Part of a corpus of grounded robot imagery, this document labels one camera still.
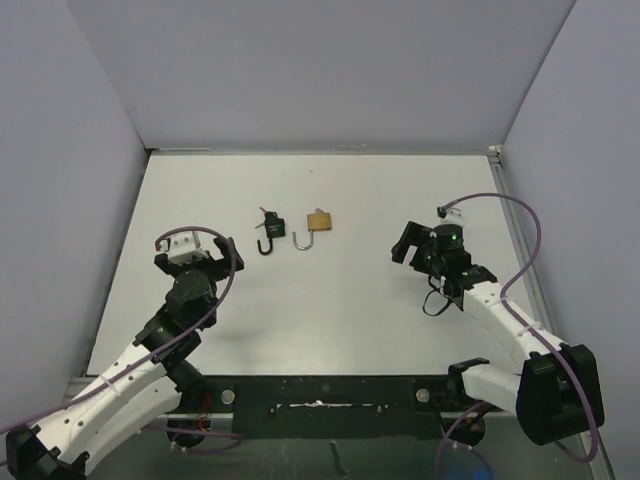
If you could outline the black-headed keys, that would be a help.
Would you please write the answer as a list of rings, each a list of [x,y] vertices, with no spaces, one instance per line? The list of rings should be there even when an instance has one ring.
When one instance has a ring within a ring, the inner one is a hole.
[[[269,229],[271,225],[274,225],[278,220],[278,214],[275,211],[267,210],[264,207],[260,207],[261,212],[263,213],[263,220],[255,226],[256,229],[261,227]]]

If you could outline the black padlock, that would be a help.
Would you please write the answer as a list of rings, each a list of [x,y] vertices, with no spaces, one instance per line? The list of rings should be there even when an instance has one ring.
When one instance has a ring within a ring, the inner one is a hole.
[[[266,233],[266,238],[268,241],[268,248],[264,249],[261,241],[257,240],[257,248],[258,252],[262,256],[270,255],[273,252],[273,241],[276,238],[282,238],[286,236],[286,223],[285,220],[278,216],[278,220],[274,225],[271,225],[269,229],[264,228]]]

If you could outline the brass padlock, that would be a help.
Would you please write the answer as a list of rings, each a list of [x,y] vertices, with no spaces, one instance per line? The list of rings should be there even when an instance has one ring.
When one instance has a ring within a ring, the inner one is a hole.
[[[300,243],[298,234],[295,231],[292,232],[293,245],[300,251],[307,251],[314,246],[314,234],[316,232],[330,231],[332,229],[332,218],[329,212],[316,214],[313,211],[306,216],[306,220],[308,231],[308,242],[306,244]]]

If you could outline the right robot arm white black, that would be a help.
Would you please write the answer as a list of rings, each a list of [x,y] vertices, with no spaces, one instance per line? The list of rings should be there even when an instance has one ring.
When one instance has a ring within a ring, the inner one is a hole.
[[[450,366],[445,395],[452,406],[466,409],[484,401],[509,412],[537,445],[603,425],[594,354],[546,331],[508,299],[497,277],[465,250],[462,226],[430,228],[410,221],[391,259],[426,275],[432,293],[476,320],[520,369],[507,372],[481,358]]]

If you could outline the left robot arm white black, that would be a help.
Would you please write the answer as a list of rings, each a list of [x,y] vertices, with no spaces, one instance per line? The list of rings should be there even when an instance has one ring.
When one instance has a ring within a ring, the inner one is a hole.
[[[3,466],[15,479],[85,479],[115,447],[175,408],[190,411],[204,395],[203,375],[187,358],[200,331],[215,325],[244,262],[230,237],[214,234],[220,256],[202,247],[201,227],[172,230],[154,243],[154,264],[173,283],[154,316],[122,354],[63,405],[2,428]]]

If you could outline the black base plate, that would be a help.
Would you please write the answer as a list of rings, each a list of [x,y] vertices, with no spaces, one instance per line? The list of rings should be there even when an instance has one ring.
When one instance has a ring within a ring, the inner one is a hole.
[[[187,448],[199,430],[242,440],[441,438],[473,405],[448,375],[207,375],[166,422]]]

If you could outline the aluminium right rail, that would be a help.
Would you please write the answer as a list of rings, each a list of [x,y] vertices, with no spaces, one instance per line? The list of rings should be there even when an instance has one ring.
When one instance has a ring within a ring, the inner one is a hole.
[[[509,189],[502,160],[502,144],[488,147],[487,158],[491,166],[492,175],[499,193],[512,195]],[[518,262],[523,266],[530,258],[534,245],[535,234],[528,230],[528,221],[531,218],[528,211],[511,200],[500,200],[503,212],[507,219],[508,229],[516,249]],[[554,325],[549,316],[547,302],[539,282],[534,266],[531,266],[519,280],[526,287],[529,303],[532,308],[532,316],[541,322],[549,331],[554,333]],[[589,464],[593,479],[615,479],[615,474],[609,462],[609,458],[602,439],[599,439],[599,453]]]

